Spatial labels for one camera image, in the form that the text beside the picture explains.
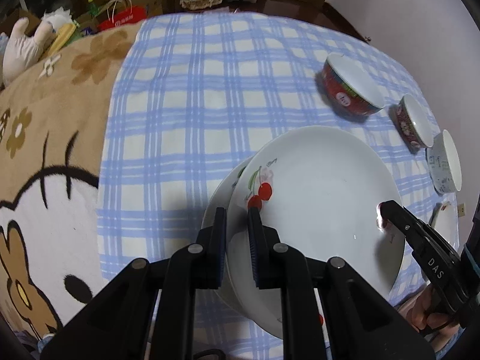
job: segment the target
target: red shopping bag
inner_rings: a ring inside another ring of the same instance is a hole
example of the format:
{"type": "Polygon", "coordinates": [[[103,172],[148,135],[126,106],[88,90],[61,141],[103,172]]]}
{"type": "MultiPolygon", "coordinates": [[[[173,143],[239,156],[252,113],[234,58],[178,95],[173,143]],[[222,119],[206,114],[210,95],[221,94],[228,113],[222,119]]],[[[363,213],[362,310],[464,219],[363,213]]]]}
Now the red shopping bag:
{"type": "Polygon", "coordinates": [[[128,9],[128,7],[125,6],[125,10],[117,14],[115,14],[115,8],[117,6],[117,2],[123,3],[123,0],[110,0],[107,4],[105,4],[108,19],[102,21],[97,26],[98,30],[104,31],[104,30],[108,30],[109,28],[122,26],[123,24],[138,23],[140,20],[147,18],[147,13],[144,7],[132,5],[131,0],[128,0],[128,1],[130,2],[130,9],[128,9]],[[109,9],[112,4],[114,5],[112,9],[112,17],[110,17],[109,9]]]}

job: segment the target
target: brown flower pattern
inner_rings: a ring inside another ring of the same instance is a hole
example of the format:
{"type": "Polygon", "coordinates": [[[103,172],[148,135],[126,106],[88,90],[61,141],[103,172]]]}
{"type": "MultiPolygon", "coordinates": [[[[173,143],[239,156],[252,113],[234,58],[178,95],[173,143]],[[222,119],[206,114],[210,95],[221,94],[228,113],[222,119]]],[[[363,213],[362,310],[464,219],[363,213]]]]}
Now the brown flower pattern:
{"type": "Polygon", "coordinates": [[[77,55],[71,62],[71,68],[80,73],[71,81],[78,85],[87,81],[90,76],[95,84],[100,83],[107,76],[112,60],[122,60],[131,48],[126,42],[126,31],[115,31],[105,38],[97,35],[92,37],[90,54],[77,55]]]}
{"type": "Polygon", "coordinates": [[[32,121],[32,113],[27,108],[21,110],[11,125],[11,133],[7,140],[7,150],[10,151],[10,158],[15,157],[17,150],[20,150],[25,142],[25,130],[32,121]]]}
{"type": "Polygon", "coordinates": [[[7,122],[9,118],[10,118],[10,109],[7,108],[7,110],[3,113],[2,117],[0,118],[0,142],[2,141],[3,135],[5,134],[5,130],[7,129],[7,122]]]}
{"type": "Polygon", "coordinates": [[[15,221],[10,221],[6,230],[0,226],[0,262],[8,275],[10,300],[37,339],[56,333],[62,323],[48,298],[30,277],[25,242],[15,221]]]}

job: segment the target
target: red cherry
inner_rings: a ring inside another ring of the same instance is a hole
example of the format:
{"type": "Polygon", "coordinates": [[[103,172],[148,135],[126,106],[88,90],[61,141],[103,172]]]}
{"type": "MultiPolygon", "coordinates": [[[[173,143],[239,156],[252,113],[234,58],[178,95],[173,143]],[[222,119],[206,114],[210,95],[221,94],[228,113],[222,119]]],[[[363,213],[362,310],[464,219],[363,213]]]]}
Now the red cherry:
{"type": "Polygon", "coordinates": [[[272,187],[269,183],[262,183],[258,188],[258,196],[262,200],[269,200],[272,197],[272,187]]]}
{"type": "Polygon", "coordinates": [[[259,210],[262,209],[262,200],[260,199],[260,196],[258,195],[253,195],[250,200],[248,201],[248,208],[251,207],[257,207],[259,210]]]}

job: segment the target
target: white bowl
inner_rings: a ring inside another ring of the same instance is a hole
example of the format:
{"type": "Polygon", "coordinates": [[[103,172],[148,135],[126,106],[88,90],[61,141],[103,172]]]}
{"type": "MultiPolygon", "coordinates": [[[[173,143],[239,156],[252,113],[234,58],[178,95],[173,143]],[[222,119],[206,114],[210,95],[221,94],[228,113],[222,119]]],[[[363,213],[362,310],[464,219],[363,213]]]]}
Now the white bowl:
{"type": "Polygon", "coordinates": [[[403,96],[397,109],[397,119],[403,135],[410,144],[420,149],[434,145],[430,122],[420,103],[411,94],[403,96]]]}
{"type": "Polygon", "coordinates": [[[427,148],[428,167],[435,189],[440,193],[462,189],[462,169],[457,148],[452,136],[443,130],[433,140],[433,147],[427,148]]]}

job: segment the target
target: basket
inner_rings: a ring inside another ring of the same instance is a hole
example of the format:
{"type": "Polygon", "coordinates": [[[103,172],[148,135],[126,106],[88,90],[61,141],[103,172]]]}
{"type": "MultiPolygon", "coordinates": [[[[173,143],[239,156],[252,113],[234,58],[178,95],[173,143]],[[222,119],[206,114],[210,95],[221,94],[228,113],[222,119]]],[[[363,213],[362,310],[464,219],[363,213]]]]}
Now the basket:
{"type": "Polygon", "coordinates": [[[211,8],[214,5],[221,4],[222,0],[180,0],[180,5],[184,9],[195,11],[198,9],[211,8]]]}

